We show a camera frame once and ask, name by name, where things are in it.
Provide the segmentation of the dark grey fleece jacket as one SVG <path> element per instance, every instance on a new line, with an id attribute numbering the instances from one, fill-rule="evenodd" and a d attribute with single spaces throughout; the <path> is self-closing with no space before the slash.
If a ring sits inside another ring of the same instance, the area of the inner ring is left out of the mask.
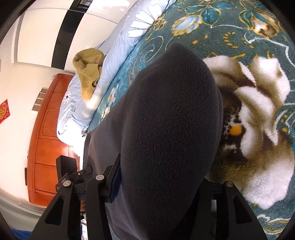
<path id="1" fill-rule="evenodd" d="M 223 103 L 207 65 L 177 42 L 140 71 L 97 128 L 84 165 L 93 175 L 121 160 L 107 218 L 119 239 L 177 239 L 178 224 L 209 172 Z"/>

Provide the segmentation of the orange wooden headboard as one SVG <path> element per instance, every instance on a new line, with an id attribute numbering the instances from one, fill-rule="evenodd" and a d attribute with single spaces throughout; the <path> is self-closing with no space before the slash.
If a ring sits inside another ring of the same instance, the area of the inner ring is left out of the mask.
<path id="1" fill-rule="evenodd" d="M 34 123 L 25 168 L 29 202 L 34 205 L 47 207 L 55 196 L 58 183 L 56 159 L 60 155 L 76 159 L 79 165 L 79 157 L 73 148 L 60 141 L 56 133 L 60 105 L 72 78 L 72 75 L 63 73 L 53 78 Z"/>

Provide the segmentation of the light blue floral quilt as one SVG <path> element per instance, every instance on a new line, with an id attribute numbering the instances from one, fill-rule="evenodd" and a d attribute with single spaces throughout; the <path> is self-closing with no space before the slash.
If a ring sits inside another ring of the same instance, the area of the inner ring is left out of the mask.
<path id="1" fill-rule="evenodd" d="M 150 27 L 174 1 L 136 1 L 119 21 L 110 36 L 99 46 L 103 52 L 102 73 L 90 100 L 81 98 L 81 83 L 76 74 L 63 97 L 56 133 L 63 143 L 74 146 L 83 141 L 98 105 L 128 55 Z"/>

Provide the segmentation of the yellow knitted sweater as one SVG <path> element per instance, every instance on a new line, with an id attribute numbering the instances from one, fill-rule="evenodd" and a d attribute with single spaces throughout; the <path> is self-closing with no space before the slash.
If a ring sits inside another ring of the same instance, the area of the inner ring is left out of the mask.
<path id="1" fill-rule="evenodd" d="M 105 55 L 102 51 L 89 48 L 78 52 L 72 64 L 81 83 L 81 98 L 90 100 L 102 73 Z"/>

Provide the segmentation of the white black sliding wardrobe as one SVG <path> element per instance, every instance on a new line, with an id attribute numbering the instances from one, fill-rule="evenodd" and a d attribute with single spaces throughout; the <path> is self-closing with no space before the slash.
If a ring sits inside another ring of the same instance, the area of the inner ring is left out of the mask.
<path id="1" fill-rule="evenodd" d="M 102 43 L 135 1 L 35 1 L 20 18 L 19 63 L 74 71 L 74 55 Z"/>

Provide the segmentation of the teal floral bed blanket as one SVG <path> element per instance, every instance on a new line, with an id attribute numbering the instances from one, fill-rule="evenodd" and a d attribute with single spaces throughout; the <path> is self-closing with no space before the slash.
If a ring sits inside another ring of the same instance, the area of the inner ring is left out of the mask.
<path id="1" fill-rule="evenodd" d="M 176 1 L 140 13 L 140 37 L 113 78 L 89 129 L 96 128 L 137 73 L 179 42 L 203 58 L 223 96 L 214 181 L 242 191 L 268 239 L 294 213 L 294 43 L 262 1 Z"/>

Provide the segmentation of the wall photo frame set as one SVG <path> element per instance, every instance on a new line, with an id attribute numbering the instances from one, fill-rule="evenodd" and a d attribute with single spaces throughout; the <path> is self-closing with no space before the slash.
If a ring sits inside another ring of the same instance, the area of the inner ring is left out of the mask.
<path id="1" fill-rule="evenodd" d="M 33 111 L 36 111 L 38 112 L 41 108 L 41 105 L 44 101 L 44 98 L 46 96 L 46 93 L 47 93 L 48 89 L 47 88 L 42 88 L 41 91 L 39 92 L 37 98 L 36 98 L 36 101 L 34 102 L 34 105 L 32 107 L 32 110 Z"/>

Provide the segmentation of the red paper wall decoration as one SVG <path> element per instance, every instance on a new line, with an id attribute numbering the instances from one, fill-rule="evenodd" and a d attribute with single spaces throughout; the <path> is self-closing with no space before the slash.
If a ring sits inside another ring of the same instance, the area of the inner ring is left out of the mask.
<path id="1" fill-rule="evenodd" d="M 0 104 L 0 124 L 10 116 L 10 109 L 8 106 L 8 100 L 5 100 Z"/>

